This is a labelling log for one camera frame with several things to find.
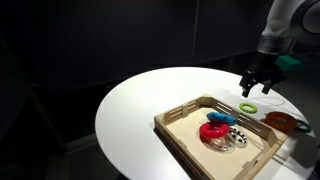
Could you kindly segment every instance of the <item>green ring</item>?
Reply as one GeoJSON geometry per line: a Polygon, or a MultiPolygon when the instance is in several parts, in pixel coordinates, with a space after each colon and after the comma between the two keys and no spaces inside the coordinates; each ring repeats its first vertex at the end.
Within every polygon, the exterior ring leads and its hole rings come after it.
{"type": "Polygon", "coordinates": [[[257,107],[253,104],[250,104],[250,103],[241,103],[239,105],[239,108],[243,111],[243,112],[246,112],[246,113],[249,113],[249,114],[254,114],[256,113],[258,110],[257,110],[257,107]]]}
{"type": "Polygon", "coordinates": [[[297,119],[297,127],[296,127],[296,131],[302,132],[302,133],[310,133],[311,132],[311,126],[310,124],[301,121],[299,119],[297,119]]]}

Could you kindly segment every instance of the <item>white round table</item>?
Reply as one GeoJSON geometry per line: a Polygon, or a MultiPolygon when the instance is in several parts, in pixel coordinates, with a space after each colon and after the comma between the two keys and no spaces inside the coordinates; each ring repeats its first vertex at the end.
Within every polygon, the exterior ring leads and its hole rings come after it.
{"type": "MultiPolygon", "coordinates": [[[[96,115],[98,142],[110,162],[129,179],[190,179],[159,137],[154,116],[203,94],[238,107],[250,102],[258,107],[253,117],[271,111],[286,112],[305,120],[302,113],[273,90],[268,95],[256,85],[249,97],[241,96],[241,76],[205,68],[166,68],[134,76],[112,89],[96,115]]],[[[307,179],[317,160],[314,133],[290,134],[277,154],[255,179],[307,179]]]]}

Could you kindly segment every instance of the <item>red ring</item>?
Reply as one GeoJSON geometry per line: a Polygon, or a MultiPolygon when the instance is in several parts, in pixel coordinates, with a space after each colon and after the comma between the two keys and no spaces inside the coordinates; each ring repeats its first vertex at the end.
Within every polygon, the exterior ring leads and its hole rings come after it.
{"type": "Polygon", "coordinates": [[[200,138],[205,142],[210,142],[212,138],[223,137],[228,132],[229,126],[218,121],[207,122],[199,128],[200,138]]]}

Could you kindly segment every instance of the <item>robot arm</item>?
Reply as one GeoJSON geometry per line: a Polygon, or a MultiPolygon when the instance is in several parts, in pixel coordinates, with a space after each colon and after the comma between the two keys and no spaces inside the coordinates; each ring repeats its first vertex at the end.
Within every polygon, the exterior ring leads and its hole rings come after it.
{"type": "Polygon", "coordinates": [[[257,53],[240,81],[244,97],[258,83],[268,94],[275,83],[286,79],[275,62],[290,54],[296,41],[320,44],[320,0],[274,0],[257,53]]]}

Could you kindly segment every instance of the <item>brown object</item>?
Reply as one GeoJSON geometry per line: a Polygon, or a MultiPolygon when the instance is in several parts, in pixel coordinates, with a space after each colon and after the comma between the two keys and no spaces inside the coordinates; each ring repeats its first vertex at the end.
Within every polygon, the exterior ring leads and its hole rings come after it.
{"type": "Polygon", "coordinates": [[[287,138],[286,134],[208,95],[154,119],[155,128],[168,148],[176,152],[195,179],[253,179],[287,138]],[[215,111],[237,119],[238,129],[248,138],[246,148],[223,154],[201,142],[199,127],[208,121],[206,114],[215,111]]]}
{"type": "Polygon", "coordinates": [[[297,120],[294,117],[277,111],[268,113],[264,122],[284,133],[288,133],[297,127],[297,120]]]}

